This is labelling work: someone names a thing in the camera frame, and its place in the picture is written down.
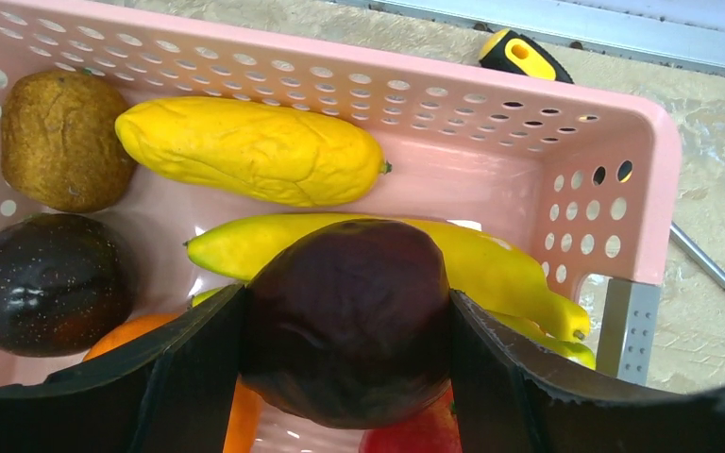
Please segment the dark maroon fake fruit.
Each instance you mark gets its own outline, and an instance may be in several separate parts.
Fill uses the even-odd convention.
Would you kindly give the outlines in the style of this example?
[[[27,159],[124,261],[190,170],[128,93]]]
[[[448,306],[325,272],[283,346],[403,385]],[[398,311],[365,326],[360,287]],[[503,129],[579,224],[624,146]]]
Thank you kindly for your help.
[[[373,219],[322,227],[248,290],[239,371],[270,405],[329,428],[379,428],[447,390],[449,283],[422,230]]]

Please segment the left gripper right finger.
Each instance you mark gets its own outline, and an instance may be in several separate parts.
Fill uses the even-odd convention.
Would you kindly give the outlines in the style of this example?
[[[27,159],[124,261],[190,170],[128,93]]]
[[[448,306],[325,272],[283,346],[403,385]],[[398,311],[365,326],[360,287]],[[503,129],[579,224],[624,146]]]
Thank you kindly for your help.
[[[464,451],[725,452],[725,386],[674,394],[608,377],[450,298]]]

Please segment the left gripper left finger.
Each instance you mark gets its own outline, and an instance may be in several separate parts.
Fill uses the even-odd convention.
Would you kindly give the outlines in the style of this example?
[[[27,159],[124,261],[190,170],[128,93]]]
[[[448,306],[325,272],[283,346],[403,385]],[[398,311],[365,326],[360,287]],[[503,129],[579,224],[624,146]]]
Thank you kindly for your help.
[[[36,385],[0,387],[0,452],[219,452],[238,376],[246,290]]]

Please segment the yellow fake banana bunch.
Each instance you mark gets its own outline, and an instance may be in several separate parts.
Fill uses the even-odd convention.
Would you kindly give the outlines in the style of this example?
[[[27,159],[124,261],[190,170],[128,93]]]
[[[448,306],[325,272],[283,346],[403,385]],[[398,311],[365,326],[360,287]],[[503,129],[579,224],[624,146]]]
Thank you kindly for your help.
[[[185,243],[197,266],[225,277],[249,280],[286,247],[355,213],[263,214],[216,226]],[[452,288],[472,298],[503,324],[589,369],[593,351],[585,309],[547,285],[542,266],[505,240],[451,223],[409,220],[443,252]]]

